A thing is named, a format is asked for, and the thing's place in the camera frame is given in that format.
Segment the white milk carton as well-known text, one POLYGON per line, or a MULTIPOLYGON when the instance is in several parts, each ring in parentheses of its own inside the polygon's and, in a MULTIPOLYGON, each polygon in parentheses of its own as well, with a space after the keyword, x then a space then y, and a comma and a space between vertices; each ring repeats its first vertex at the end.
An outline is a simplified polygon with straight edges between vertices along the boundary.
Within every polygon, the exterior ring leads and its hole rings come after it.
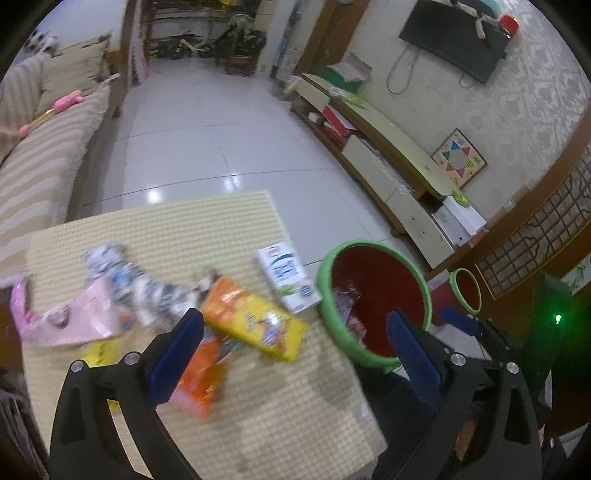
POLYGON ((315 281, 305 272, 289 242, 263 247, 256 252, 267 282, 290 314, 297 315, 322 302, 315 281))

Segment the long tv cabinet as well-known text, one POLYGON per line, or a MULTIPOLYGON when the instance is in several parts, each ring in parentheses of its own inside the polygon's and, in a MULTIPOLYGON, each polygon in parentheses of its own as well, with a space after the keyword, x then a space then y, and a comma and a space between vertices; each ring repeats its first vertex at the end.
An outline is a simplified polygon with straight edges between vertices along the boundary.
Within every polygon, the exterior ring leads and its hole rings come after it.
POLYGON ((412 240, 430 268, 442 267, 457 247, 433 214, 453 195, 446 172, 411 137, 372 105, 337 95, 321 77, 297 78, 290 109, 311 127, 339 164, 358 181, 391 223, 412 240))

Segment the small green red bin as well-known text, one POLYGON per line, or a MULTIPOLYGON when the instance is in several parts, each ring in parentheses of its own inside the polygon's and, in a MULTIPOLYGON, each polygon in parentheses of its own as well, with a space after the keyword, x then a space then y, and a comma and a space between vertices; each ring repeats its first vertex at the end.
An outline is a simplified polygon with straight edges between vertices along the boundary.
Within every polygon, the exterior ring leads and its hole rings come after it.
POLYGON ((473 316, 477 316, 482 309, 482 293, 474 274, 459 268, 450 274, 452 292, 462 308, 473 316))

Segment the green red trash bin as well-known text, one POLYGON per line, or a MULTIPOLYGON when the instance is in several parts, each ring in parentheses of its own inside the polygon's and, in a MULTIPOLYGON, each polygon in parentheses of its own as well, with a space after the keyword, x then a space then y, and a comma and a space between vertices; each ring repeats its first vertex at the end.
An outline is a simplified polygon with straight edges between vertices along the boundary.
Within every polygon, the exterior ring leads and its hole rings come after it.
POLYGON ((401 367, 387 337, 387 317, 402 311, 428 331, 433 303, 417 265, 381 243, 355 240, 332 249, 318 267, 318 310, 332 342, 349 360, 390 373, 401 367))

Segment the beige sofa cushion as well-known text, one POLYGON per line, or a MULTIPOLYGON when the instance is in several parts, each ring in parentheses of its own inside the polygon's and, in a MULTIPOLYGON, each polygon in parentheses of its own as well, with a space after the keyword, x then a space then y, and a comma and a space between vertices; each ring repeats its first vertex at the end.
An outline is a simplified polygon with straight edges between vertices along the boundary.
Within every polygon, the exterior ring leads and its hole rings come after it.
POLYGON ((106 60, 109 40, 65 49, 43 63, 41 97, 36 116, 50 109, 61 97, 79 90, 91 94, 110 75, 106 60))

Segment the checkered yellow tablecloth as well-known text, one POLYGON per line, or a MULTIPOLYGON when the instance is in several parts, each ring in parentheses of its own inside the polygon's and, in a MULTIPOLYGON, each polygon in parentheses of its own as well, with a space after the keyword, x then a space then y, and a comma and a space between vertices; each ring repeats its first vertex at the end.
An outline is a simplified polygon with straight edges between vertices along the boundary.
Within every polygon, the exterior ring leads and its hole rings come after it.
MULTIPOLYGON (((273 299, 256 252, 287 240, 270 194, 235 193, 168 202, 66 223, 37 232, 26 261, 37 313, 81 293, 84 256, 106 243, 155 280, 194 286, 209 272, 273 299)), ((221 355, 207 414, 161 405, 168 433, 204 479, 347 479, 387 442, 351 362, 332 343, 315 310, 301 315, 297 358, 283 362, 252 346, 205 335, 202 353, 221 355)))

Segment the wall mounted television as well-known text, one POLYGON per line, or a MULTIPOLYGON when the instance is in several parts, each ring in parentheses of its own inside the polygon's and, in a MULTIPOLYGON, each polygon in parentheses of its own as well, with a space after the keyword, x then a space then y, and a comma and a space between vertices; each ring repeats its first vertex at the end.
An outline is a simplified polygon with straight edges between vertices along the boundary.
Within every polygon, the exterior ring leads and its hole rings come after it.
POLYGON ((510 37, 500 27, 483 21, 482 39, 478 36, 477 21, 477 17, 458 7, 418 1, 399 38, 486 84, 499 61, 506 57, 510 37))

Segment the baby stroller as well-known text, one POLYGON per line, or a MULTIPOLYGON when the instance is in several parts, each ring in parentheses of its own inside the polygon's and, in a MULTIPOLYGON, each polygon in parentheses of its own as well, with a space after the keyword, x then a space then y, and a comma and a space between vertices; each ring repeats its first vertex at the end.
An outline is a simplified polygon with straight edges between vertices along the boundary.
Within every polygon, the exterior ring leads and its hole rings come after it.
POLYGON ((254 28, 254 20, 247 14, 235 14, 228 21, 228 28, 212 44, 216 65, 224 63, 225 72, 245 68, 246 75, 256 71, 259 56, 266 46, 266 32, 254 28))

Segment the white box by cabinet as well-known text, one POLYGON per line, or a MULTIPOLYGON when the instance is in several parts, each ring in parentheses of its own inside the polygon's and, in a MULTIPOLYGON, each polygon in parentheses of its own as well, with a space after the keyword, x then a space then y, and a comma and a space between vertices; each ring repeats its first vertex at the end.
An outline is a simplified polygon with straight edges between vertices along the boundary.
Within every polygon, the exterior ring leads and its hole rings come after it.
POLYGON ((456 247, 465 245, 486 226, 486 220, 474 207, 461 205, 453 196, 445 198, 433 218, 456 247))

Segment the striped beige sofa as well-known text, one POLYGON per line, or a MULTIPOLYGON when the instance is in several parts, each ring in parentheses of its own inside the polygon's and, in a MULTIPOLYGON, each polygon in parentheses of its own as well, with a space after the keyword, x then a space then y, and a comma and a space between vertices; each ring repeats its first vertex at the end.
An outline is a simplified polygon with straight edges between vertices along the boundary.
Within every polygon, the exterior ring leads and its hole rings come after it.
POLYGON ((75 218, 81 207, 93 151, 121 104, 122 81, 114 66, 85 101, 53 116, 25 138, 41 97, 46 59, 76 45, 108 39, 103 34, 39 53, 11 66, 1 82, 1 285, 10 287, 26 271, 32 235, 75 218))

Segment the chinese checkers board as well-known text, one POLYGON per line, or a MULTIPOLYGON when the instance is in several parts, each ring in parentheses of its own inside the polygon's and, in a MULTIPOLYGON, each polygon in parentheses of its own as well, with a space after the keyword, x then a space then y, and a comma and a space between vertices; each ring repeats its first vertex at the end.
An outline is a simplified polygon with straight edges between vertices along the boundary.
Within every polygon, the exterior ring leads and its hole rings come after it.
POLYGON ((438 147, 432 159, 459 189, 487 166, 485 158, 458 128, 438 147))

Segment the pink box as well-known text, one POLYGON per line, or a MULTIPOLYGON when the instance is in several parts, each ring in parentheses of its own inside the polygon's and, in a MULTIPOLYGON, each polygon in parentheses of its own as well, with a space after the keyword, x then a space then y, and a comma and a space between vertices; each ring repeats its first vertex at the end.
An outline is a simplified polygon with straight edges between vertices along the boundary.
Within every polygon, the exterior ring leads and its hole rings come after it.
POLYGON ((32 341, 27 343, 39 347, 85 344, 118 336, 122 331, 105 278, 98 278, 77 297, 37 316, 32 341))

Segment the panda plush toy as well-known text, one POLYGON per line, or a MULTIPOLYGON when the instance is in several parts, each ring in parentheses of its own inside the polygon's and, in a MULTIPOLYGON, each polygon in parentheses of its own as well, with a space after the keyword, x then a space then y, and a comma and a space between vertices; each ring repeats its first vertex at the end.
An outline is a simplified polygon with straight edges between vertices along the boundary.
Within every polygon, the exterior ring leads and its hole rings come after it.
POLYGON ((42 32, 35 29, 24 43, 23 50, 26 56, 39 53, 53 55, 59 44, 58 37, 51 35, 49 31, 42 32))

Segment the pink plastic wrapper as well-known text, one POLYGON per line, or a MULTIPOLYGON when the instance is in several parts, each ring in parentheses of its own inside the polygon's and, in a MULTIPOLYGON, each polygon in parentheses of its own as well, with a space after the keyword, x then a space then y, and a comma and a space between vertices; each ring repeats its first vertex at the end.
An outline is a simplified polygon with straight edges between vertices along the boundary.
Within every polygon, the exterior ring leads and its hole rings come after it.
POLYGON ((16 279, 10 294, 10 312, 22 341, 31 342, 38 316, 29 307, 27 300, 28 281, 25 276, 16 279))

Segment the yellow tissue pack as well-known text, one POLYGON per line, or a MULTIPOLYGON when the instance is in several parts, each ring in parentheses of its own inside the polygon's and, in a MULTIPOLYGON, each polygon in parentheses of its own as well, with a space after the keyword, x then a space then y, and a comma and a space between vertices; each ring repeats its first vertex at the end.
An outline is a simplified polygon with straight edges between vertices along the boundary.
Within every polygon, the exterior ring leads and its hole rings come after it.
POLYGON ((85 344, 79 349, 79 358, 90 368, 116 364, 122 351, 122 339, 110 338, 85 344))

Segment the orange plastic bag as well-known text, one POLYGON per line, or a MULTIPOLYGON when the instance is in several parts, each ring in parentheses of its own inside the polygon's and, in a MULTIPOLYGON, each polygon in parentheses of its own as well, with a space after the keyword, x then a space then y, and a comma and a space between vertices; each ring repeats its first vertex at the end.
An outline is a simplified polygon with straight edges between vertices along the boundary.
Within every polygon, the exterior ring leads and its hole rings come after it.
POLYGON ((170 402, 186 413, 206 418, 211 413, 211 404, 224 375, 221 339, 206 338, 192 355, 170 397, 170 402))

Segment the green cardboard box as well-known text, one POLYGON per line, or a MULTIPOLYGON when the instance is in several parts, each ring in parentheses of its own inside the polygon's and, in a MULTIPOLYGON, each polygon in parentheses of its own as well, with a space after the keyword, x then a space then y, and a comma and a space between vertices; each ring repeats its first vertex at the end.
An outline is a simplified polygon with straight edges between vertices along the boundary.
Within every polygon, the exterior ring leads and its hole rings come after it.
POLYGON ((341 62, 328 66, 329 78, 335 86, 356 93, 372 75, 373 68, 353 52, 341 62))

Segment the yellow orange snack box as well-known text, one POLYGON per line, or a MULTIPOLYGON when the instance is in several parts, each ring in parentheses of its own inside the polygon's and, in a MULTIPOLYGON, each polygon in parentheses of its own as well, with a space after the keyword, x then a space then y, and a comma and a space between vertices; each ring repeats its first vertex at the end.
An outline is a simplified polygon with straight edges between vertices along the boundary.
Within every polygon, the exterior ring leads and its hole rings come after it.
POLYGON ((201 313, 214 329, 280 361, 293 362, 304 340, 303 321, 225 276, 211 285, 201 313))

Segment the balance bike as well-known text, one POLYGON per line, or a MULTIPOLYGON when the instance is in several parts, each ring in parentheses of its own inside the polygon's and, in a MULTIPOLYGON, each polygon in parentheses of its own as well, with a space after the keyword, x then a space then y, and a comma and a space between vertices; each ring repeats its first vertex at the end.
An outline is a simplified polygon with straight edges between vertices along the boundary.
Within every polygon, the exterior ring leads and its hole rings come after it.
POLYGON ((191 57, 206 57, 211 51, 212 41, 201 35, 185 32, 155 40, 153 48, 157 59, 178 60, 191 57))

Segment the white printed paper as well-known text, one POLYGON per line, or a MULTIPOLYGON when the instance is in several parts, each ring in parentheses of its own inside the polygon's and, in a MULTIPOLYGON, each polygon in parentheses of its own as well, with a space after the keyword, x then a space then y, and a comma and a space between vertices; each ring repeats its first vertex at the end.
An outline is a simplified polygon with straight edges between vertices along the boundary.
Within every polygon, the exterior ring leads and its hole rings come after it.
POLYGON ((126 247, 120 243, 107 242, 87 250, 83 254, 86 265, 85 286, 105 277, 116 285, 130 281, 126 267, 126 247))

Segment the pink toy wand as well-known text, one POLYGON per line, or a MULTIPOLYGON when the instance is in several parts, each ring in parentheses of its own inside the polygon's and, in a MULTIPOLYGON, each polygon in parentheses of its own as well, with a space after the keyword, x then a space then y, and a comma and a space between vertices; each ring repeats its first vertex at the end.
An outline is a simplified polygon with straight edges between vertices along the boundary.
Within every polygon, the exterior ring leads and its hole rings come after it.
POLYGON ((69 109, 74 105, 81 104, 84 101, 85 98, 80 90, 75 90, 67 95, 64 95, 63 97, 57 99, 48 110, 39 115, 33 121, 21 126, 18 130, 18 136, 20 138, 25 138, 33 130, 38 128, 40 125, 42 125, 44 122, 46 122, 53 116, 64 112, 65 110, 69 109))

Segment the patterned paper cup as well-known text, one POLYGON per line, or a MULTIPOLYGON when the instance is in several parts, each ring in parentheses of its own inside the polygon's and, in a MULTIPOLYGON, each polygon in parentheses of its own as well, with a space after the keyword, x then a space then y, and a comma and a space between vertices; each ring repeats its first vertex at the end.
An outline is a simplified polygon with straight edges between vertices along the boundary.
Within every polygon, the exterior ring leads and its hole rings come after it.
POLYGON ((137 276, 131 287, 131 305, 140 323, 159 332, 169 332, 189 308, 197 306, 197 291, 162 283, 147 274, 137 276))

